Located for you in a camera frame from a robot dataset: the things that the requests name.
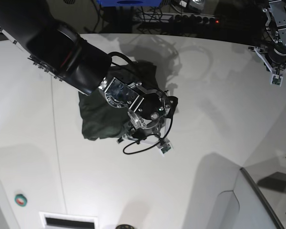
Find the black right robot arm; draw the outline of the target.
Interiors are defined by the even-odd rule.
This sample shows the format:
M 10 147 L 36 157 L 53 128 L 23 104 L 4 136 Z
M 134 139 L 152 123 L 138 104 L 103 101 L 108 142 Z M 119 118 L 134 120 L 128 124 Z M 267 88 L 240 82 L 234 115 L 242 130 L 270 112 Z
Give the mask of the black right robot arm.
M 34 65 L 79 91 L 85 139 L 148 143 L 162 154 L 178 98 L 159 88 L 156 66 L 105 53 L 73 27 L 55 19 L 44 0 L 0 0 L 0 32 L 29 54 Z M 155 142 L 148 142 L 154 137 Z

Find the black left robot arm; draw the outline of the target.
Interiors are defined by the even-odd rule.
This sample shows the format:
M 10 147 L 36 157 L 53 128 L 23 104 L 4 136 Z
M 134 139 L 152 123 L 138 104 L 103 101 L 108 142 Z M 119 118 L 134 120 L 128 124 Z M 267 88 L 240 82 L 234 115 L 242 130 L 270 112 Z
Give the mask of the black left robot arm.
M 270 84 L 281 86 L 286 73 L 286 3 L 283 0 L 268 0 L 262 8 L 266 15 L 265 31 L 269 39 L 258 46 L 249 46 L 270 73 Z

